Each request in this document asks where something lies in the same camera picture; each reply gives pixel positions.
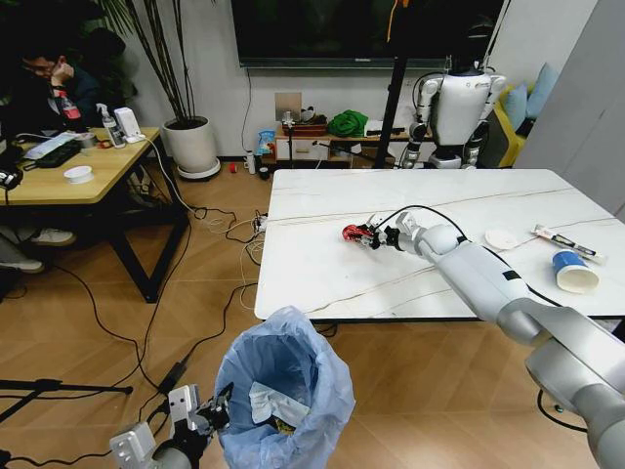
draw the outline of glasses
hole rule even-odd
[[[47,65],[33,65],[22,63],[21,67],[24,70],[31,71],[32,73],[49,73],[54,70],[55,66],[57,66],[58,62],[49,62]]]

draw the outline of television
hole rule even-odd
[[[481,60],[503,0],[231,0],[239,63],[258,68],[413,68]]]

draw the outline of jeans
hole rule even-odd
[[[28,257],[19,249],[21,242],[31,239],[37,230],[32,227],[11,228],[0,225],[0,263],[22,262]]]

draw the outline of marble tabletop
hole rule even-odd
[[[435,207],[476,242],[490,229],[520,245],[501,256],[539,292],[594,318],[625,317],[625,225],[548,170],[280,170],[271,205],[255,313],[293,305],[317,320],[461,320],[475,315],[425,260],[390,247],[343,241],[373,213]],[[444,223],[414,210],[420,225]],[[541,224],[608,256],[586,295],[556,286],[559,248],[536,238]]]

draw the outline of sneaker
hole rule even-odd
[[[17,269],[25,274],[39,274],[43,271],[43,262],[26,259],[21,262],[0,262],[0,269]]]
[[[55,230],[54,228],[44,228],[37,236],[33,236],[29,241],[39,246],[68,246],[76,240],[76,235],[72,232]]]

